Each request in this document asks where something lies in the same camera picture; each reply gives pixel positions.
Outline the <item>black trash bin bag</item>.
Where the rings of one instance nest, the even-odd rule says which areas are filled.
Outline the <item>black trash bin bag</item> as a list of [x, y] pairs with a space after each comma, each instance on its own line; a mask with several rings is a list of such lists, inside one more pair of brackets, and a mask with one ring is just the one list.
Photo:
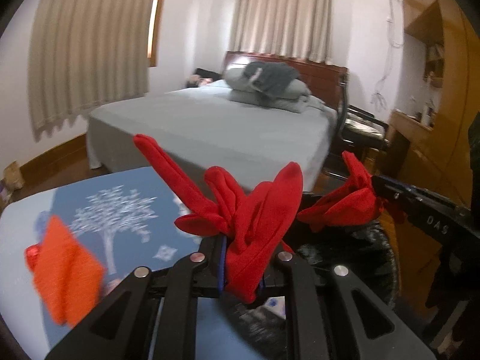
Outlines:
[[[395, 252], [377, 220], [352, 227], [324, 227], [306, 235], [295, 252], [311, 266], [321, 269], [343, 264], [390, 308], [399, 293], [399, 272]], [[270, 297], [249, 308], [227, 293], [220, 298], [233, 329], [256, 352], [267, 359], [287, 357], [286, 302]]]

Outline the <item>blue tree-print tablecloth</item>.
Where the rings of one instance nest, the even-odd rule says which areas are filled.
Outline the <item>blue tree-print tablecloth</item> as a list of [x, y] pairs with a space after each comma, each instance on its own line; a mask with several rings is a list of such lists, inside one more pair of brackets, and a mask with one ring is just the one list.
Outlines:
[[[179, 230], [183, 202], [150, 167], [95, 177], [37, 193], [1, 215], [1, 316], [23, 356], [43, 359], [67, 333], [32, 283], [24, 250], [41, 241], [56, 215], [105, 268], [103, 285], [134, 268], [170, 267], [196, 251], [200, 238]], [[198, 359], [267, 359], [233, 329], [220, 299], [198, 303]]]

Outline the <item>pink knotted cloth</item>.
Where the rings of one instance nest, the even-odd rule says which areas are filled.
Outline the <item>pink knotted cloth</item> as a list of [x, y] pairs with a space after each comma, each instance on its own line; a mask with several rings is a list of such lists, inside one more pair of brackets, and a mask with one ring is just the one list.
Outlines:
[[120, 279], [114, 279], [105, 283], [103, 285], [102, 296], [106, 297], [108, 294], [110, 294], [120, 284], [120, 282]]

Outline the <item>grey bed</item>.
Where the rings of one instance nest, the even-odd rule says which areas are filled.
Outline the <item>grey bed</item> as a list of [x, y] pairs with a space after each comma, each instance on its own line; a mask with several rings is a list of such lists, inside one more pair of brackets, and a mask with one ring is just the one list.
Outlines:
[[122, 172], [148, 164], [133, 142], [153, 137], [200, 189], [203, 173], [223, 167], [246, 191], [272, 180], [289, 162], [312, 191], [334, 137], [337, 113], [314, 96], [301, 113], [244, 103], [224, 80], [159, 96], [112, 102], [89, 113], [91, 168]]

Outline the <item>grey pillow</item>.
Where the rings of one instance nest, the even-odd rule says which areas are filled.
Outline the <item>grey pillow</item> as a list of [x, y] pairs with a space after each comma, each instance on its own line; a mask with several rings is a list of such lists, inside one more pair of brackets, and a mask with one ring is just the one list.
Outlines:
[[280, 88], [262, 88], [254, 78], [244, 73], [244, 68], [231, 68], [224, 74], [225, 83], [231, 88], [228, 99], [262, 108], [279, 109], [301, 114], [307, 108], [323, 111], [326, 104], [312, 95], [304, 82], [294, 79], [289, 84], [280, 84]]

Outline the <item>plush toy on bed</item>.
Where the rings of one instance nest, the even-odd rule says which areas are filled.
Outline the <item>plush toy on bed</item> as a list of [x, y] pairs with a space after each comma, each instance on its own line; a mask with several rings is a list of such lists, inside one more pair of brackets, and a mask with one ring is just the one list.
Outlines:
[[200, 86], [208, 85], [212, 82], [218, 81], [222, 75], [217, 72], [208, 71], [202, 68], [197, 68], [193, 75], [187, 79], [186, 88], [198, 88]]

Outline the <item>dark grey folded clothes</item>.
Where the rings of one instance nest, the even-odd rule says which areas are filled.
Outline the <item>dark grey folded clothes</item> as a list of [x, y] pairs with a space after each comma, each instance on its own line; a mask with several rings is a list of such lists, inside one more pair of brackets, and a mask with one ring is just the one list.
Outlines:
[[280, 97], [289, 84], [300, 77], [299, 71], [286, 63], [263, 61], [247, 64], [242, 74], [250, 87], [269, 98]]

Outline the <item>red shiny wrapper ball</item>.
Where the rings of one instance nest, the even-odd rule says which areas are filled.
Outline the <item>red shiny wrapper ball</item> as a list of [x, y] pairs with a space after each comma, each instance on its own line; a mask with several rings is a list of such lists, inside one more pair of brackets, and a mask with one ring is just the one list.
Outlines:
[[30, 270], [30, 272], [34, 271], [38, 263], [40, 252], [41, 252], [41, 246], [39, 244], [32, 244], [24, 250], [26, 265], [27, 265], [27, 268]]

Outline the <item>brown paper bag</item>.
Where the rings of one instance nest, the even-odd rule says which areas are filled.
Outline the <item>brown paper bag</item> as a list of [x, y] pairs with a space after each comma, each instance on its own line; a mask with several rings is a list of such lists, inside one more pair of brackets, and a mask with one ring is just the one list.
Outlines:
[[24, 187], [24, 178], [20, 167], [16, 161], [10, 163], [3, 171], [3, 179], [7, 189], [11, 192], [22, 189]]

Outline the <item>beige curtain right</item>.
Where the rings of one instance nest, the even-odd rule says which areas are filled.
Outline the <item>beige curtain right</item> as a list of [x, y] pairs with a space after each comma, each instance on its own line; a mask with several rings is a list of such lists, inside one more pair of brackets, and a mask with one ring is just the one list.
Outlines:
[[237, 0], [229, 49], [332, 63], [333, 0]]

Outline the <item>beige curtain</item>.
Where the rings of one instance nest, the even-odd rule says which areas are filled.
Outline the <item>beige curtain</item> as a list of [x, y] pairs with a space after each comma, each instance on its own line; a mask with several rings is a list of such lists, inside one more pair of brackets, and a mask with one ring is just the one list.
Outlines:
[[39, 0], [28, 54], [36, 136], [149, 89], [155, 0]]
[[332, 63], [333, 0], [237, 0], [229, 49]]

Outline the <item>beige curtain left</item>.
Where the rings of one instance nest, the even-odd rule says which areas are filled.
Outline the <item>beige curtain left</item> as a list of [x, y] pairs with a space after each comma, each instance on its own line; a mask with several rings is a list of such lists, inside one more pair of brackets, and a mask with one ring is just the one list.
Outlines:
[[149, 89], [155, 0], [39, 0], [28, 54], [36, 136]]

